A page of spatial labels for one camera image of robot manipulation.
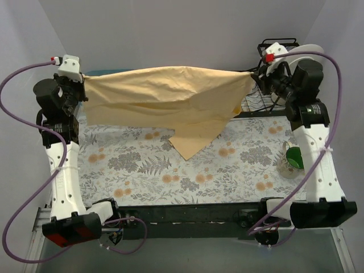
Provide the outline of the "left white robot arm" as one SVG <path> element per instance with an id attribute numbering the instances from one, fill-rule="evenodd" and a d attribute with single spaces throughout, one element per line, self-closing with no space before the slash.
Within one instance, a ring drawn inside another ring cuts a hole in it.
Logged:
<path id="1" fill-rule="evenodd" d="M 86 208 L 78 175 L 79 123 L 75 110 L 87 101 L 83 80 L 70 80 L 57 73 L 33 87 L 40 110 L 36 124 L 51 170 L 52 208 L 43 235 L 60 247 L 99 239 L 102 226 L 113 228 L 121 220 L 113 198 Z"/>

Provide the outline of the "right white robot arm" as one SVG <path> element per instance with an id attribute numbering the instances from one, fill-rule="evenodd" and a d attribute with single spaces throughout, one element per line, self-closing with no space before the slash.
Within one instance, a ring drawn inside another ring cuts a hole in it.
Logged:
<path id="1" fill-rule="evenodd" d="M 357 212 L 357 204 L 346 199 L 336 175 L 330 143 L 338 122 L 330 123 L 325 104 L 317 98 L 323 76 L 321 63 L 311 59 L 299 60 L 293 72 L 279 59 L 259 74 L 263 90 L 286 102 L 286 117 L 301 152 L 305 177 L 286 198 L 262 200 L 263 208 L 250 233 L 278 218 L 291 221 L 297 229 L 333 228 Z M 306 199 L 295 201 L 293 197 L 302 187 L 306 187 Z"/>

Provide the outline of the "pale yellow t shirt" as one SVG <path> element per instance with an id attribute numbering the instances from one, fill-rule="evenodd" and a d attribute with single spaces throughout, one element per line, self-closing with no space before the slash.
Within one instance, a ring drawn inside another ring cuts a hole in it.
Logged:
<path id="1" fill-rule="evenodd" d="M 255 82 L 249 72 L 157 67 L 86 76 L 89 125 L 173 129 L 184 159 L 209 145 L 241 113 Z"/>

